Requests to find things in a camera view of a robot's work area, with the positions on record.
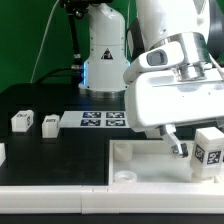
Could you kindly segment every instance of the small block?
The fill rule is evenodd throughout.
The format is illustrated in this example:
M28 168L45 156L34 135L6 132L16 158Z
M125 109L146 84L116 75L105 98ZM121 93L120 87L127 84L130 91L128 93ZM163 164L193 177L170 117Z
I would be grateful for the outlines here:
M26 132L33 124L34 112L32 110L19 111L12 119L13 132Z
M5 158L5 145L0 143L0 166L4 163Z
M44 118L42 123L43 138L57 138L59 132L60 117L58 115L50 115Z

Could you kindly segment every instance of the black cable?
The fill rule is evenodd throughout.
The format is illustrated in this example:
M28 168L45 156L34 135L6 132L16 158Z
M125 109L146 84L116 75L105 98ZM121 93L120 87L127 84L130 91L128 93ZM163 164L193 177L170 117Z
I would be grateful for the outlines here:
M61 76L72 76L72 75L54 75L55 73L58 73L58 72L62 72L62 71L71 71L71 67L64 67L64 68L57 68L57 69L54 69L50 72L48 72L46 75L44 75L43 77L39 78L35 83L42 83L45 79L47 78L51 78L51 77L61 77Z

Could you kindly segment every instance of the sticker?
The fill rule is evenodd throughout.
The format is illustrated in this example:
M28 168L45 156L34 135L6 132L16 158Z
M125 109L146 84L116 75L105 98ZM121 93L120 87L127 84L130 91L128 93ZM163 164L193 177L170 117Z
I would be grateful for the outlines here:
M97 127L100 126L101 120L82 120L81 127Z
M221 157L221 151L210 152L208 154L208 165L219 163Z
M110 53L110 50L107 48L106 51L104 52L103 56L101 59L104 59L104 60L113 60L113 57Z
M195 150L195 157L203 163L204 161L204 156L205 156L205 151L199 146L196 145L196 150Z
M106 126L122 127L126 126L125 120L106 120Z
M84 112L83 118L101 118L101 112Z
M46 122L56 122L56 119L47 119Z
M18 114L17 117L26 117L27 114Z
M124 112L107 112L106 118L124 118Z

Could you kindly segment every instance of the cable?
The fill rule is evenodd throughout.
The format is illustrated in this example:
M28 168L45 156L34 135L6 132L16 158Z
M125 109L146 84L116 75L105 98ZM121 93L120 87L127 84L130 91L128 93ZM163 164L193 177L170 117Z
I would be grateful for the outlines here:
M36 69L37 69L37 65L39 63L40 56L41 56L41 53L43 51L43 47L44 47L45 40L46 40L46 37L47 37L47 34L48 34L48 30L49 30L49 27L50 27L50 24L51 24L51 21L52 21L52 17L54 15L54 12L55 12L56 7L59 4L59 2L60 2L60 0L57 0L55 2L54 6L53 6L53 8L51 10L50 16L48 18L48 22L47 22L47 25L46 25L46 28L45 28L45 32L44 32L44 36L43 36L43 39L42 39L42 42L41 42L40 50L39 50L39 53L38 53L38 56L37 56L37 59L36 59L35 65L34 65L34 69L33 69L33 73L32 73L32 77L31 77L30 83L33 83L34 76L35 76Z
M209 54L212 64L217 68L219 74L221 75L222 79L224 79L224 70L221 68L221 66L216 62L216 60L212 57L211 54Z
M128 11L127 11L127 29L130 25L130 7L131 7L131 0L128 1ZM125 56L128 57L128 40L126 39L126 46L125 46Z
M51 77L62 77L62 76L73 76L73 75L55 75L55 73L62 72L62 71L71 71L71 67L65 67L65 68L57 68L52 70L51 72L48 72L46 75L38 79L35 83L42 83L45 79L51 78Z

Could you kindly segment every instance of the warning label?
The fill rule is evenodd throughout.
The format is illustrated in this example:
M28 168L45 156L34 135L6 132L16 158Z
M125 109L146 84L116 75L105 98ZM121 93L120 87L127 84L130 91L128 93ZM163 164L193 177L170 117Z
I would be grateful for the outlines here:
M104 52L103 56L101 59L104 59L104 60L113 60L113 57L110 53L110 50L109 48L106 49L106 51Z

